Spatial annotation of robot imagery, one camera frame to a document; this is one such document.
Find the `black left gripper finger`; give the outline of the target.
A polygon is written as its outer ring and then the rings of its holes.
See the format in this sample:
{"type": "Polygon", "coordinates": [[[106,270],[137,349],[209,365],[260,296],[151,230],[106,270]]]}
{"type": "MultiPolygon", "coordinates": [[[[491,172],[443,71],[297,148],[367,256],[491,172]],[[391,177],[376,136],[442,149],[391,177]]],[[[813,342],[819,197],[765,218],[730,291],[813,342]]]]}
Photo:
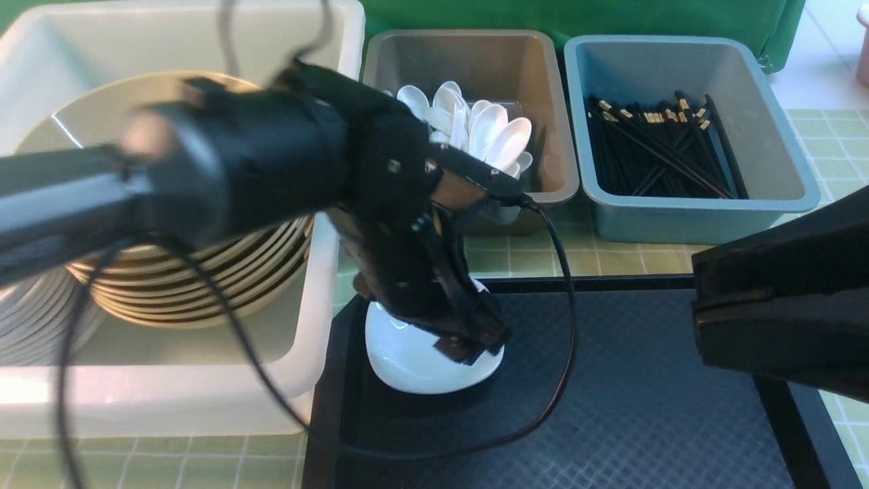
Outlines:
{"type": "Polygon", "coordinates": [[[497,357],[511,337],[503,321],[484,320],[482,326],[469,331],[437,331],[434,349],[460,365],[474,365],[484,354],[497,357]]]}

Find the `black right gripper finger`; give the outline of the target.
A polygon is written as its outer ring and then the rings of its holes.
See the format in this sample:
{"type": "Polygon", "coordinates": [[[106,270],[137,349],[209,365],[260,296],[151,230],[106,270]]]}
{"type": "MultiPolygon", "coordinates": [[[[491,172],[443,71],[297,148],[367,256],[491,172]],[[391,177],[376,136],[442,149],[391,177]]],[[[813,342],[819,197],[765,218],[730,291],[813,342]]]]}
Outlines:
{"type": "Polygon", "coordinates": [[[703,362],[868,399],[868,191],[697,253],[703,362]]]}

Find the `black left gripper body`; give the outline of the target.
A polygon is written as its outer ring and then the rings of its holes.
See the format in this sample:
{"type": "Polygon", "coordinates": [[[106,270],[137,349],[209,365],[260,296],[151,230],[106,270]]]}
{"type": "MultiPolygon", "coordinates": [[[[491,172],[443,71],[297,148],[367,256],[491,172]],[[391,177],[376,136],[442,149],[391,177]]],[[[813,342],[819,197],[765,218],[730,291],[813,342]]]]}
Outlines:
{"type": "Polygon", "coordinates": [[[447,211],[425,211],[405,225],[354,219],[354,290],[439,336],[502,340],[496,303],[477,291],[462,244],[447,211]]]}

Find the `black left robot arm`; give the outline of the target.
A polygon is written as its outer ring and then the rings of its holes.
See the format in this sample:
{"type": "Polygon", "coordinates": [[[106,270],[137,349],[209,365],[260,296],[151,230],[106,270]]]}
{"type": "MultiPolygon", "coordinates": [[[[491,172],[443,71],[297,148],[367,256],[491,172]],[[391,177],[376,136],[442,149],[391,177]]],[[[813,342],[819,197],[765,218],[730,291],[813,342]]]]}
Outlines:
{"type": "Polygon", "coordinates": [[[295,60],[252,92],[194,77],[180,101],[134,111],[112,145],[2,158],[2,282],[122,240],[198,251],[326,213],[357,262],[354,288],[471,365],[509,329],[472,282],[454,219],[518,193],[332,69],[295,60]]]}

